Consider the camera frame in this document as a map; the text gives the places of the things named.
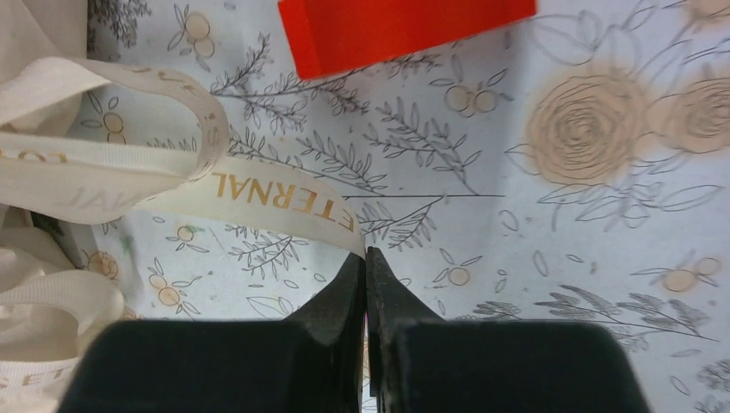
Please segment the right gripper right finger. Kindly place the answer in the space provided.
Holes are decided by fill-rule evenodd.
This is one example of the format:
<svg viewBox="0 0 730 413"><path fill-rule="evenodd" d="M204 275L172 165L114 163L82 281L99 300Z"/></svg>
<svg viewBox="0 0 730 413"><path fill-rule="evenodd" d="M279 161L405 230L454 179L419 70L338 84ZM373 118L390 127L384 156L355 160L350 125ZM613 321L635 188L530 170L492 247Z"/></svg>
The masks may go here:
<svg viewBox="0 0 730 413"><path fill-rule="evenodd" d="M381 412L647 412L628 357L595 324L448 321L369 248L370 393Z"/></svg>

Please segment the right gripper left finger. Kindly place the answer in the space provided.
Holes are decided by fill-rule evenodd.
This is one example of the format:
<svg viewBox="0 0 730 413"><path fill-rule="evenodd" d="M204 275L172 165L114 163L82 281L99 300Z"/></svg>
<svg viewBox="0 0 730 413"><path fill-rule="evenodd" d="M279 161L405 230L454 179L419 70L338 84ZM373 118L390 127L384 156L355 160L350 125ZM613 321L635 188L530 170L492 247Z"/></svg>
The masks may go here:
<svg viewBox="0 0 730 413"><path fill-rule="evenodd" d="M63 412L357 412L365 262L278 321L137 320L93 341Z"/></svg>

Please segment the cream ribbon gold lettering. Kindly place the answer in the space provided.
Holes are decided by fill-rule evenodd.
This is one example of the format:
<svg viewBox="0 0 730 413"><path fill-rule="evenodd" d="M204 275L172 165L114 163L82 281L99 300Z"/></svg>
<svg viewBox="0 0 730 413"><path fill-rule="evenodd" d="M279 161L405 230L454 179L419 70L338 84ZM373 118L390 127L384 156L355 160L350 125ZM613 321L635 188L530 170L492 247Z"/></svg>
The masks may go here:
<svg viewBox="0 0 730 413"><path fill-rule="evenodd" d="M109 84L174 99L196 116L197 152L70 139L77 101ZM239 222L364 253L354 212L289 167L230 157L220 103L178 71L88 59L1 64L1 207L77 224L153 209ZM34 228L1 231L1 409L53 412L84 350L123 312L112 281L76 270Z"/></svg>

